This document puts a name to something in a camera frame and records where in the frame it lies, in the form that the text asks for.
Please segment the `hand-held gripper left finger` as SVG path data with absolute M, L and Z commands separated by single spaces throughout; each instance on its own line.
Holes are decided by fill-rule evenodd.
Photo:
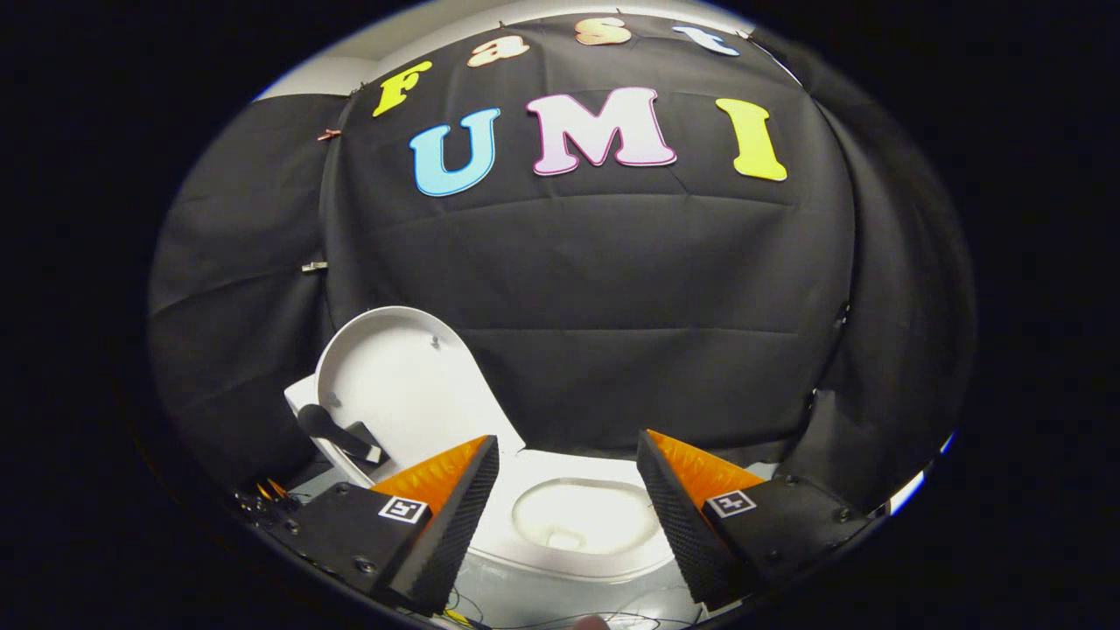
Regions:
M 340 482 L 271 538 L 296 559 L 381 606 L 442 613 L 495 481 L 500 439 L 483 435 L 374 484 Z

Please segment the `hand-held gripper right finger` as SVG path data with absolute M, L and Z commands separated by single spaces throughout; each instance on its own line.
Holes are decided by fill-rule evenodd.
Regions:
M 803 476 L 763 479 L 657 430 L 637 470 L 689 595 L 715 610 L 808 576 L 877 522 Z

